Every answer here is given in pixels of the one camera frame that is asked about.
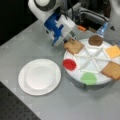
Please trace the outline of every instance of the toy bread slice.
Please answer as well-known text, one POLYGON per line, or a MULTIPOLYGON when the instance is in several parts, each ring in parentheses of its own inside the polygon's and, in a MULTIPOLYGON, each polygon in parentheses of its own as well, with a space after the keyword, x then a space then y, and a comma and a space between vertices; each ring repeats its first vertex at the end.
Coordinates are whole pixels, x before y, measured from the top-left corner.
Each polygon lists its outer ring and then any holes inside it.
POLYGON ((103 39, 98 35, 93 35, 89 38, 89 44, 94 46, 100 46, 103 42, 103 39))
POLYGON ((109 62, 106 67, 101 71, 107 77, 115 80, 120 79, 120 65, 114 62, 109 62))
POLYGON ((64 44, 64 48, 73 55, 77 54, 83 46, 84 45, 81 42, 73 39, 68 40, 68 42, 64 44))

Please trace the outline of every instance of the white paper plate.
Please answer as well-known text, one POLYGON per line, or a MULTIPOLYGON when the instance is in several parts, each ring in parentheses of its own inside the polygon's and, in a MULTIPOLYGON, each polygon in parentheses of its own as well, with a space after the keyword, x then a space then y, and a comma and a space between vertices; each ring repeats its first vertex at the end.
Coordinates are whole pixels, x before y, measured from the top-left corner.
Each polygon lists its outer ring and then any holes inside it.
POLYGON ((88 39, 80 40, 80 42, 82 42, 85 46, 78 54, 76 54, 76 56, 72 55, 68 51, 65 52, 64 60, 71 59, 75 62, 78 61, 76 62, 76 69, 73 71, 66 69, 67 73, 81 83, 83 83, 81 78, 86 72, 94 73, 97 79, 94 85, 110 82, 111 78, 101 74, 101 70, 109 63, 109 61, 114 61, 120 64, 120 57, 110 59, 109 56, 107 56, 107 53, 105 53, 105 48, 111 46, 107 42, 103 42, 103 44, 98 47, 90 45, 88 43, 88 39))
POLYGON ((18 81, 24 92, 44 95, 54 90, 60 79, 61 71, 56 63, 48 59, 38 59, 22 68, 18 81))

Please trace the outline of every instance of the red toy food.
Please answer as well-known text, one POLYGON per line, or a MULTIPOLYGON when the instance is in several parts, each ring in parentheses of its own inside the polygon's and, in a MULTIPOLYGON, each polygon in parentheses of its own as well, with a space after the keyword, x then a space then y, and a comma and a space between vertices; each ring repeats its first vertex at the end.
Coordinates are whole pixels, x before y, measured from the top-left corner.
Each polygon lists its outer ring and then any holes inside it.
POLYGON ((71 59, 65 59, 65 60, 63 60, 62 64, 63 64, 63 66, 66 69, 68 69, 70 71, 72 71, 72 70, 74 70, 76 68, 76 63, 73 60, 71 60, 71 59))

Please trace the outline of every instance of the table surface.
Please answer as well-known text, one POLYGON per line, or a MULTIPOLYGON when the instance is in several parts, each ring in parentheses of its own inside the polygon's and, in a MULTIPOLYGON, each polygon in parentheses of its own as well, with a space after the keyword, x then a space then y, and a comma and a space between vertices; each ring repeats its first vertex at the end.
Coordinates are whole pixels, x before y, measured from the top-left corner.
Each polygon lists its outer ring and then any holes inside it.
MULTIPOLYGON (((90 37, 90 31, 74 29, 77 39, 90 37)), ((51 46, 43 26, 35 22, 0 47, 0 80, 42 120, 118 120, 120 118, 120 81, 100 90, 84 91, 75 87, 62 67, 63 44, 51 46), (46 58, 56 62, 61 82, 51 93, 31 96, 18 84, 18 75, 28 62, 46 58)))

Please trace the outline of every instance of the blue robot part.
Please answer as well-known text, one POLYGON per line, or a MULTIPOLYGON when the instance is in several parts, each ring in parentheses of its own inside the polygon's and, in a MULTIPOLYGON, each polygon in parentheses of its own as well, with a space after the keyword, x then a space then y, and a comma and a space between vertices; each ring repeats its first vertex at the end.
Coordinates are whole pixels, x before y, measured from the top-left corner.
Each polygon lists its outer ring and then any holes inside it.
POLYGON ((54 32, 54 41, 52 43, 52 45, 54 46, 54 44, 59 40, 59 38, 62 36, 62 29, 64 27, 64 25, 60 25, 60 27, 57 27, 57 23, 56 21, 58 21, 60 15, 54 13, 52 14, 44 23, 44 26, 49 30, 49 31, 53 31, 54 32))

